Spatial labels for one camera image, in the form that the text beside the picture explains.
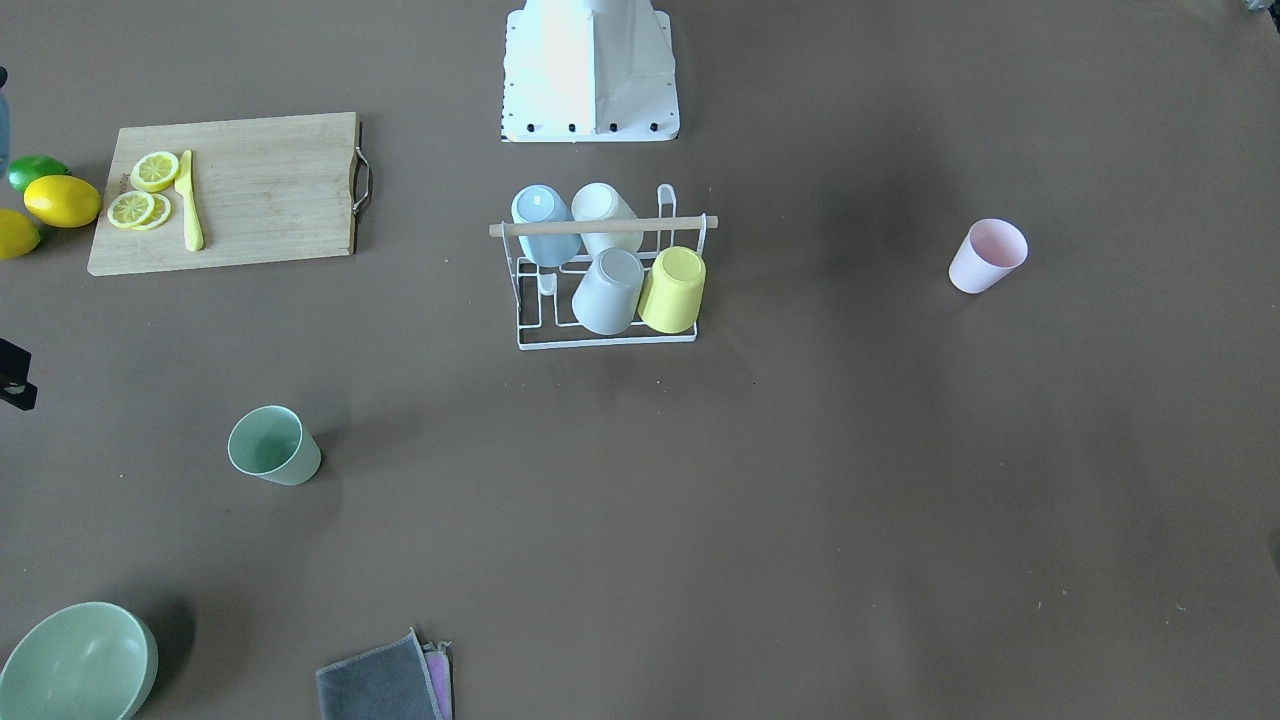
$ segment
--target cup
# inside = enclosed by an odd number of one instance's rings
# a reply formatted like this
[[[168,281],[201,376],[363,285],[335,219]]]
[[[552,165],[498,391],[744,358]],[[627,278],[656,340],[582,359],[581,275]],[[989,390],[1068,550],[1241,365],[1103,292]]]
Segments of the cup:
[[[643,284],[640,259],[621,247],[605,247],[573,292],[573,316],[593,333],[618,334],[635,320]]]
[[[1006,220],[987,218],[969,228],[951,260],[951,284],[977,295],[1027,260],[1027,238]]]
[[[667,334],[682,333],[698,320],[703,305],[707,265],[687,247],[673,246],[658,254],[640,292],[640,319]]]
[[[511,201],[511,218],[517,223],[563,223],[570,219],[568,206],[545,184],[531,184],[517,192]],[[577,233],[522,234],[520,249],[535,265],[558,268],[582,250],[582,237]]]
[[[618,195],[613,186],[603,182],[593,182],[584,186],[573,196],[575,220],[634,220],[635,210],[627,205],[626,200]],[[605,247],[621,247],[630,252],[640,250],[644,242],[644,232],[585,232],[582,243],[588,254],[593,258],[599,255]]]
[[[320,447],[288,407],[268,405],[244,415],[227,438],[227,456],[246,475],[296,486],[320,468]]]

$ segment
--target green lime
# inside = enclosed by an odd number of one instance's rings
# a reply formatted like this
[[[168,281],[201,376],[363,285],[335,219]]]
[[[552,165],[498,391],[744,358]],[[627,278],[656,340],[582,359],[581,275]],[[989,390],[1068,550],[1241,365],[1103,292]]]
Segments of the green lime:
[[[67,165],[49,155],[23,155],[9,161],[9,184],[18,192],[27,190],[31,181],[45,176],[69,176]]]

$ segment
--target lemon slice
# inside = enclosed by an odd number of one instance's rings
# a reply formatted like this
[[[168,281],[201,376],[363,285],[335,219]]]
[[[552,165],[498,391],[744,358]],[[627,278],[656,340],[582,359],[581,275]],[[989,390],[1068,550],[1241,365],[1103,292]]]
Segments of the lemon slice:
[[[151,218],[156,210],[156,196],[141,190],[131,190],[111,201],[106,209],[106,219],[120,228],[136,228]]]
[[[129,183],[146,192],[160,192],[178,177],[178,156],[173,152],[150,152],[133,165]]]
[[[148,231],[152,228],[157,228],[163,225],[165,220],[169,219],[169,215],[173,214],[173,202],[170,202],[168,197],[156,193],[152,193],[151,196],[156,201],[156,209],[151,213],[151,217],[147,218],[146,222],[143,222],[141,225],[133,225],[133,229],[136,231]]]

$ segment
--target wooden dowel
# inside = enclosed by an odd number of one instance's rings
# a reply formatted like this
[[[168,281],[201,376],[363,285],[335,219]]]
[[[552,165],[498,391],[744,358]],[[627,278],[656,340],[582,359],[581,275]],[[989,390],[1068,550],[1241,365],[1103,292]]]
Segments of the wooden dowel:
[[[584,232],[663,232],[696,231],[703,227],[703,217],[695,218],[637,218],[635,220],[577,220],[568,223],[507,223],[508,236],[561,234]],[[719,218],[705,215],[707,228],[719,227]],[[502,237],[502,224],[489,225],[489,237]]]

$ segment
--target yellow lemon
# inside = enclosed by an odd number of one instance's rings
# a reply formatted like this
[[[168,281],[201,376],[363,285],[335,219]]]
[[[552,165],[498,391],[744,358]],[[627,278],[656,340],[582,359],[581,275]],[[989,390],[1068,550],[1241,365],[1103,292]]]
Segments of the yellow lemon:
[[[129,183],[138,190],[160,192],[178,177],[178,156],[173,152],[150,152],[133,164]]]
[[[156,197],[141,190],[131,190],[111,201],[106,209],[106,219],[120,229],[136,228],[151,219],[156,210]]]
[[[40,245],[40,231],[31,218],[17,210],[0,208],[0,260],[31,252]]]
[[[37,220],[55,228],[87,225],[102,209],[102,196],[97,190],[72,176],[45,176],[31,181],[22,201]]]
[[[164,195],[151,193],[151,197],[156,201],[156,209],[151,211],[151,217],[146,219],[141,225],[133,225],[136,231],[148,231],[152,228],[159,228],[169,219],[173,214],[173,202],[169,201]]]

